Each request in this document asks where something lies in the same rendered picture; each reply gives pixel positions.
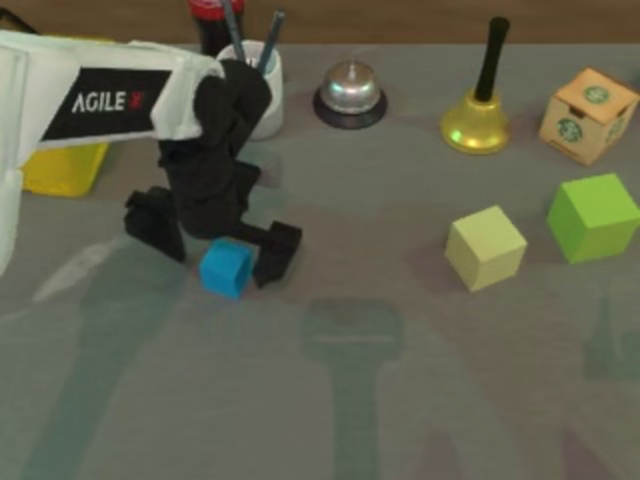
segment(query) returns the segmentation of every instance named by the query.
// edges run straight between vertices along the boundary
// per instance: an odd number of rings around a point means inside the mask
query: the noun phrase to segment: cup
[[[244,40],[242,45],[245,56],[247,57],[247,62],[253,66],[257,66],[260,60],[260,54],[264,48],[264,42]],[[217,58],[218,60],[235,59],[236,55],[233,50],[233,45],[227,45],[223,48]],[[280,53],[275,48],[267,63],[264,78],[271,90],[271,103],[253,130],[249,140],[256,141],[270,138],[278,133],[284,123],[282,59]]]

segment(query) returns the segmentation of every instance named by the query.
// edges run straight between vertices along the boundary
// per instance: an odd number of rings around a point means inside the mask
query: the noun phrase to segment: cube
[[[200,281],[210,292],[237,300],[249,284],[252,265],[249,247],[216,240],[200,262]]]
[[[499,206],[453,222],[445,257],[474,292],[514,276],[527,241]]]
[[[551,97],[540,138],[591,165],[620,140],[639,98],[632,89],[586,68]]]
[[[623,253],[640,225],[640,211],[616,174],[560,185],[547,223],[569,263]]]

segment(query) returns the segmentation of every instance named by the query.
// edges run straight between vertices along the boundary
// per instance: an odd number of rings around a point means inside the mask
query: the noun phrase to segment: bell handle
[[[489,22],[489,37],[487,39],[487,49],[482,63],[482,71],[476,85],[474,98],[478,102],[488,102],[493,97],[493,88],[498,72],[498,63],[502,46],[509,33],[511,23],[504,17],[494,17]]]

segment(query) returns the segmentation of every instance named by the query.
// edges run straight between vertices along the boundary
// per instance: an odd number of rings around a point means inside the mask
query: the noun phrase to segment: gray table
[[[123,235],[131,190],[164,183],[150,141],[113,146],[86,198],[25,196],[0,280],[0,478],[640,478],[640,248],[568,266],[544,223],[567,179],[615,171],[640,198],[638,122],[590,169],[536,137],[555,88],[586,65],[635,82],[640,47],[507,48],[515,138],[487,158],[437,133],[480,47],[282,50],[286,126],[242,156],[269,172],[251,220],[305,229],[287,282],[220,299],[197,279],[206,244],[185,269]],[[310,108],[350,55],[391,102],[357,133]],[[530,248],[468,294],[444,238],[493,204]]]

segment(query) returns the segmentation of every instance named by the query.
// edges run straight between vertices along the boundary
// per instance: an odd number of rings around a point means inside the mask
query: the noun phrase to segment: red bottle
[[[240,35],[244,37],[242,18],[244,0],[231,0]],[[220,0],[189,0],[189,8],[200,36],[200,51],[215,57],[231,43],[229,29],[224,20],[224,8]]]

